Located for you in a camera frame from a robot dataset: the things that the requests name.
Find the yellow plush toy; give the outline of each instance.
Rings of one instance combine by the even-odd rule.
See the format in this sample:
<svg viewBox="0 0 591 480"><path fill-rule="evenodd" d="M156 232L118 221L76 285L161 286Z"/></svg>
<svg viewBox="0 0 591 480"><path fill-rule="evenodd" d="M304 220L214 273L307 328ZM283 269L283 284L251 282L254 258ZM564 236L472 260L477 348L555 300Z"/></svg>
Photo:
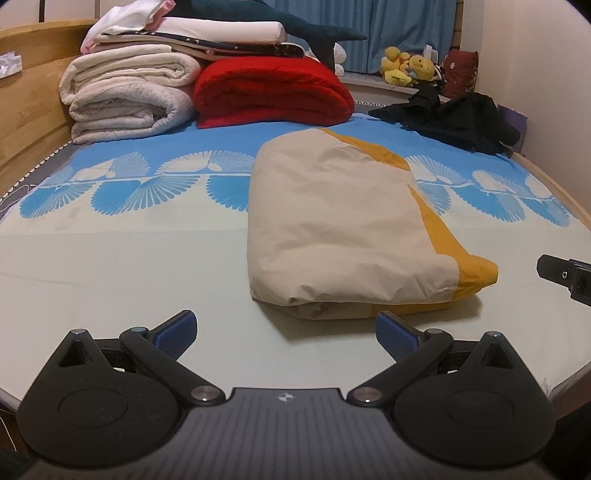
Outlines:
<svg viewBox="0 0 591 480"><path fill-rule="evenodd" d="M408 61L407 73L414 80L432 82L435 79L435 64L422 55L414 55Z"/></svg>
<svg viewBox="0 0 591 480"><path fill-rule="evenodd" d="M384 80L390 85L404 87L413 81L408 75L408 61L410 54L400 52L396 47L388 47L385 50L385 57L382 58L381 66Z"/></svg>
<svg viewBox="0 0 591 480"><path fill-rule="evenodd" d="M410 53L400 52L396 47L388 47L384 51L385 56L382 57L381 66L384 72L390 70L401 70L401 66L408 64Z"/></svg>
<svg viewBox="0 0 591 480"><path fill-rule="evenodd" d="M406 85L409 85L413 81L413 78L400 70L389 70L388 72L384 72L384 80L390 85L406 87Z"/></svg>

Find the bed sheet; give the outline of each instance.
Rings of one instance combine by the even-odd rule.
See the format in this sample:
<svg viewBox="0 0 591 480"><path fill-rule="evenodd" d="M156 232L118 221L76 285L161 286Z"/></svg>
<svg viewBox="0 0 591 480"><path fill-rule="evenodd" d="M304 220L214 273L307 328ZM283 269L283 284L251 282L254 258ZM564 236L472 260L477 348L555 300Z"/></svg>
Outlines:
<svg viewBox="0 0 591 480"><path fill-rule="evenodd" d="M19 359L2 369L0 386L21 398L72 328L105 338L182 309L197 314L199 337L181 362L227 393L240 385L347 391L387 367L371 320L297 320L250 298L252 163L264 142L304 128L191 124L75 151L0 223L0 351L5 362ZM543 253L588 260L591 238L539 181L506 157L366 115L332 129L405 157L456 238L499 265L497 285L409 321L458 339L504 332L547 392L591 361L591 310L535 272Z"/></svg>

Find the folded blanket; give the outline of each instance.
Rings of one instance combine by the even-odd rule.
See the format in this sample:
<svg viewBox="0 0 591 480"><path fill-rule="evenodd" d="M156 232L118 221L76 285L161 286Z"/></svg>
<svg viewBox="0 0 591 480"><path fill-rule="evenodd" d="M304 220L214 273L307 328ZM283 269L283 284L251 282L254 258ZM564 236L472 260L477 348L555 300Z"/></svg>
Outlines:
<svg viewBox="0 0 591 480"><path fill-rule="evenodd" d="M135 0L124 7L113 7L95 23L82 42L81 53L88 53L96 37L150 29L175 7L174 0Z"/></svg>
<svg viewBox="0 0 591 480"><path fill-rule="evenodd" d="M237 57L292 57L302 58L304 49L295 43L277 44L246 44L220 43L202 38L174 35L162 32L131 32L120 35L100 35L91 52L121 48L127 45L148 45L158 43L169 45L174 51L179 51L192 57L207 61L218 61Z"/></svg>
<svg viewBox="0 0 591 480"><path fill-rule="evenodd" d="M66 105L86 85L117 77L138 77L158 85L189 85L201 72L194 58L173 52L168 45L137 45L83 55L73 60L59 85Z"/></svg>
<svg viewBox="0 0 591 480"><path fill-rule="evenodd" d="M199 128L264 121L336 125L355 104L345 86L321 63L305 57L220 60L195 84Z"/></svg>
<svg viewBox="0 0 591 480"><path fill-rule="evenodd" d="M307 129L262 146L249 188L254 299L308 319L433 310L496 282L386 148Z"/></svg>
<svg viewBox="0 0 591 480"><path fill-rule="evenodd" d="M190 90L135 77L101 80L83 88L70 105L75 144L158 135L194 115Z"/></svg>

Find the blue gripper pad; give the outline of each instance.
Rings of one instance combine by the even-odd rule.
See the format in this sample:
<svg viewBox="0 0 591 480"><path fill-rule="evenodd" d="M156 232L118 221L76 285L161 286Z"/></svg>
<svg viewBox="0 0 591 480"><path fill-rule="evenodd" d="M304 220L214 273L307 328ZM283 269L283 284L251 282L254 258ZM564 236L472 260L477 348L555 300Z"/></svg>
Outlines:
<svg viewBox="0 0 591 480"><path fill-rule="evenodd" d="M416 350L424 340L424 334L404 323L390 312L381 312L375 318L375 337L379 344L397 362Z"/></svg>
<svg viewBox="0 0 591 480"><path fill-rule="evenodd" d="M150 333L157 349L178 360L197 338L197 317L190 310L183 310Z"/></svg>

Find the stuffed animal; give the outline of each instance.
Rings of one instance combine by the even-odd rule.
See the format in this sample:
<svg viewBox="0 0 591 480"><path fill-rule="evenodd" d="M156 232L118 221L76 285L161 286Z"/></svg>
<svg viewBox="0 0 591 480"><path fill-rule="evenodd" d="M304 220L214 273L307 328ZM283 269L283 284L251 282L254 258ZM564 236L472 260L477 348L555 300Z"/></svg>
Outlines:
<svg viewBox="0 0 591 480"><path fill-rule="evenodd" d="M347 60L347 52L345 52L345 49L343 47L341 47L338 43L335 43L334 51L335 51L335 75L337 77L342 77L343 75L345 75L345 69L343 68L343 66L341 64L344 63L345 60ZM314 55L314 52L312 52L311 50L306 51L306 56L310 57L311 59L315 59L316 61L320 61L316 58L316 55Z"/></svg>
<svg viewBox="0 0 591 480"><path fill-rule="evenodd" d="M413 78L400 70L389 70L384 72L384 80L390 85L406 87L406 85L409 85L413 81Z"/></svg>
<svg viewBox="0 0 591 480"><path fill-rule="evenodd" d="M410 53L408 52L401 52L400 49L396 47L388 47L384 51L385 56L382 57L381 66L382 71L390 72L391 70L402 70L405 71L404 66L408 64L408 60L410 59Z"/></svg>
<svg viewBox="0 0 591 480"><path fill-rule="evenodd" d="M414 55L408 61L408 75L413 80L432 82L436 77L435 64L422 55Z"/></svg>

